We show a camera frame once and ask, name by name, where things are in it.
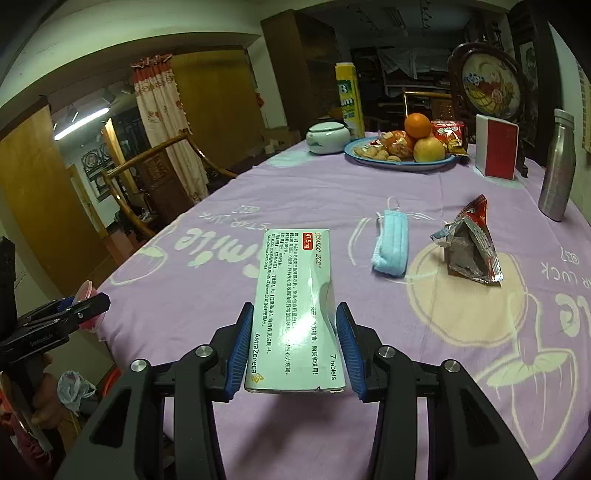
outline snack bag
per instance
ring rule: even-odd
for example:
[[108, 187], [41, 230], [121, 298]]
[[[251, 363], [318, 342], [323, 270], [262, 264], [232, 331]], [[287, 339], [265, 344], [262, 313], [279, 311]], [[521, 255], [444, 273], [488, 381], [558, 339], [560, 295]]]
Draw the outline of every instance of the snack bag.
[[435, 138], [446, 146], [451, 155], [458, 155], [459, 157], [468, 156], [463, 146], [464, 122], [433, 120], [431, 127]]
[[503, 280], [501, 263], [486, 226], [486, 197], [480, 195], [452, 223], [432, 234], [445, 249], [447, 269], [471, 280], [490, 284]]
[[380, 132], [379, 139], [390, 155], [396, 155], [400, 158], [412, 158], [415, 141], [404, 130]]

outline red and white box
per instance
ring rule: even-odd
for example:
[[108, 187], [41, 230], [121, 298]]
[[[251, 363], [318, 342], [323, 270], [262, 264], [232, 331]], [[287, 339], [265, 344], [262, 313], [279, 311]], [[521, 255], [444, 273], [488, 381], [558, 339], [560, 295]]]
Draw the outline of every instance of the red and white box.
[[519, 126], [491, 116], [476, 116], [476, 168], [487, 177], [513, 180]]

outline white ceramic jar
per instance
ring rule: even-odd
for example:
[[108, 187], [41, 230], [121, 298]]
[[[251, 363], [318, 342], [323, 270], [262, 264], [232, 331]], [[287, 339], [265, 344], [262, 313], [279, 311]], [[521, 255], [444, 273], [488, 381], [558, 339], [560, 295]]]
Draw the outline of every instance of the white ceramic jar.
[[312, 153], [339, 153], [350, 142], [347, 127], [338, 122], [322, 122], [310, 127], [306, 134], [306, 143]]

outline metal screw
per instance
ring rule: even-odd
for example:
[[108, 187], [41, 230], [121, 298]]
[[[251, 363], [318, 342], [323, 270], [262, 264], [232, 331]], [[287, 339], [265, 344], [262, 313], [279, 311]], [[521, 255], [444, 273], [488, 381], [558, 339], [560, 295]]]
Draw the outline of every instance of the metal screw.
[[460, 364], [455, 360], [446, 360], [443, 366], [445, 367], [445, 370], [452, 374], [460, 371]]
[[213, 348], [211, 348], [209, 345], [200, 345], [195, 350], [195, 355], [200, 356], [201, 358], [207, 358], [212, 353]]
[[131, 369], [134, 372], [141, 372], [147, 366], [148, 366], [148, 362], [146, 360], [142, 360], [141, 358], [131, 362]]
[[383, 358], [392, 358], [396, 355], [396, 349], [393, 346], [382, 345], [378, 350], [378, 355]]

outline apple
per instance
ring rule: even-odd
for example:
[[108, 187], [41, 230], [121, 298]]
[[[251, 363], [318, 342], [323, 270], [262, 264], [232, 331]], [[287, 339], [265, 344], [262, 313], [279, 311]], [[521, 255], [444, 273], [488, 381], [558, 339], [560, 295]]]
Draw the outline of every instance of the apple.
[[427, 137], [417, 140], [413, 153], [418, 162], [439, 161], [445, 158], [445, 147], [437, 138]]

